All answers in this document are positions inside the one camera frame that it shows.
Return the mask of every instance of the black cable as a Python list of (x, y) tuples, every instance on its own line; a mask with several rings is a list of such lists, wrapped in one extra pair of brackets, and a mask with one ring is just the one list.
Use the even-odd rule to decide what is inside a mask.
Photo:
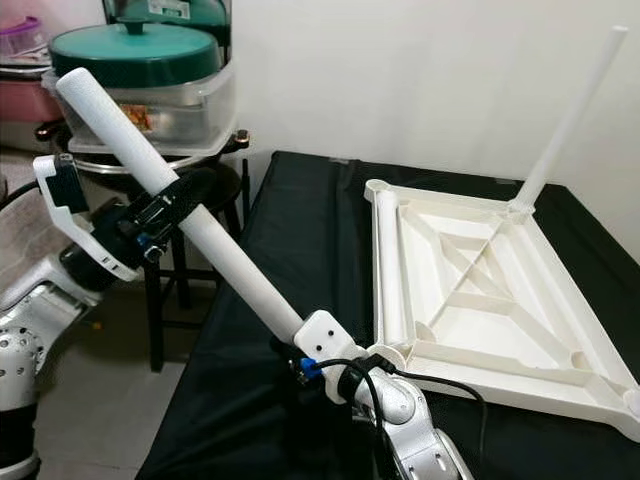
[(25, 193), (37, 187), (38, 187), (38, 182), (33, 181), (33, 182), (25, 183), (20, 188), (15, 189), (13, 192), (7, 195), (7, 198), (5, 198), (3, 201), (0, 202), (0, 211), (8, 207), (9, 204), (11, 204), (11, 202), (17, 200)]
[(446, 378), (440, 377), (432, 377), (430, 375), (418, 375), (417, 373), (409, 373), (403, 372), (402, 370), (393, 369), (393, 372), (396, 375), (404, 378), (409, 378), (411, 380), (421, 380), (425, 382), (433, 382), (433, 383), (441, 383), (443, 385), (448, 385), (450, 387), (455, 387), (460, 390), (463, 390), (474, 397), (478, 403), (480, 404), (480, 408), (482, 409), (482, 418), (480, 420), (480, 437), (478, 439), (478, 454), (480, 457), (480, 471), (482, 472), (484, 469), (484, 437), (485, 431), (487, 429), (487, 417), (489, 415), (489, 410), (487, 408), (487, 402), (485, 399), (478, 393), (477, 390), (471, 388), (469, 385), (465, 385), (464, 383), (456, 382), (455, 380), (449, 380)]
[(369, 391), (371, 392), (371, 399), (373, 401), (373, 413), (376, 417), (376, 463), (378, 464), (378, 471), (382, 476), (388, 475), (389, 468), (387, 467), (387, 449), (386, 449), (386, 435), (384, 432), (384, 425), (382, 423), (382, 407), (380, 406), (380, 399), (378, 398), (378, 392), (376, 386), (369, 375), (366, 368), (354, 362), (353, 360), (347, 360), (346, 358), (336, 358), (331, 360), (325, 360), (314, 364), (311, 368), (314, 370), (321, 370), (325, 367), (333, 367), (336, 365), (345, 365), (347, 367), (357, 370), (364, 381), (367, 382)]

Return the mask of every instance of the white foam tube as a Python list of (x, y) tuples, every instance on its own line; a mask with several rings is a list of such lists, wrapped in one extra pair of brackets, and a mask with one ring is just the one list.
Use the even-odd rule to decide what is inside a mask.
[[(178, 178), (86, 69), (67, 73), (56, 88), (150, 194)], [(180, 228), (267, 327), (293, 343), (302, 319), (207, 209), (199, 205)]]
[(540, 195), (545, 183), (547, 183), (551, 172), (558, 163), (560, 152), (578, 126), (589, 101), (593, 98), (598, 86), (609, 70), (609, 66), (615, 58), (616, 53), (618, 53), (627, 31), (627, 27), (622, 26), (614, 26), (611, 28), (597, 61), (593, 65), (589, 75), (587, 75), (585, 84), (571, 105), (569, 105), (564, 117), (562, 117), (560, 124), (553, 133), (547, 148), (542, 152), (542, 155), (534, 165), (527, 180), (518, 192), (518, 195), (512, 200), (511, 205), (515, 209), (526, 210), (533, 207), (538, 195)]
[(384, 343), (402, 345), (407, 341), (402, 316), (402, 276), (398, 250), (398, 198), (383, 190), (376, 194), (378, 207), (378, 248), (382, 284), (382, 315)]

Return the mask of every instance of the green lid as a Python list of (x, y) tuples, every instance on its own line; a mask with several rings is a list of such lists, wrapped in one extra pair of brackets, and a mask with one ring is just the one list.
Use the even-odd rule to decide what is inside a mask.
[(220, 69), (216, 39), (208, 33), (138, 19), (81, 28), (49, 44), (56, 75), (85, 67), (104, 87), (163, 87), (192, 82)]

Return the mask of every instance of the silver robotic arm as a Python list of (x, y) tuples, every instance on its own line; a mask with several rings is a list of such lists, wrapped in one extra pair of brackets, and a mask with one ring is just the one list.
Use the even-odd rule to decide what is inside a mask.
[[(311, 359), (307, 373), (311, 374), (314, 365), (336, 359), (367, 364), (369, 353), (355, 344), (331, 314), (317, 311), (303, 321), (199, 204), (198, 192), (211, 184), (210, 179), (178, 179), (88, 71), (70, 72), (58, 82), (57, 89), (150, 197), (142, 205), (135, 202), (105, 214), (94, 225), (83, 224), (74, 216), (75, 196), (66, 186), (57, 185), (58, 180), (75, 184), (70, 180), (71, 159), (49, 156), (35, 160), (36, 176), (53, 222), (75, 244), (59, 259), (45, 259), (31, 279), (21, 281), (15, 288), (14, 307), (0, 319), (0, 347), (3, 335), (12, 345), (4, 351), (0, 348), (0, 374), (5, 371), (0, 377), (0, 415), (35, 404), (33, 379), (57, 336), (97, 304), (99, 292), (116, 278), (131, 280), (144, 258), (156, 260), (175, 226), (280, 341), (295, 345)], [(372, 422), (381, 422), (399, 478), (472, 478), (451, 440), (433, 427), (422, 392), (380, 366), (369, 365), (365, 370), (375, 387), (375, 398), (369, 384), (353, 368), (343, 364), (318, 368), (324, 376), (326, 395), (333, 402), (350, 402)], [(382, 418), (375, 417), (376, 404)], [(31, 428), (30, 422), (22, 425), (27, 426)], [(1, 449), (5, 433), (0, 435)], [(37, 470), (37, 455), (31, 450), (25, 457), (23, 452), (19, 460), (9, 466), (0, 464), (0, 480), (35, 478), (29, 475)]]

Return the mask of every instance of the black table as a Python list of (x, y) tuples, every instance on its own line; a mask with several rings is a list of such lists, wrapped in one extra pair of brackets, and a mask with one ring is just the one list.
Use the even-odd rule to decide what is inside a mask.
[[(241, 244), (302, 316), (331, 311), (372, 342), (371, 209), (364, 183), (499, 200), (520, 183), (277, 152)], [(640, 378), (640, 267), (564, 187), (536, 220)], [(369, 438), (350, 409), (301, 390), (270, 333), (223, 286), (139, 479), (366, 479)], [(477, 405), (427, 393), (435, 423), (477, 461)], [(490, 405), (485, 479), (640, 478), (640, 446), (612, 427)]]

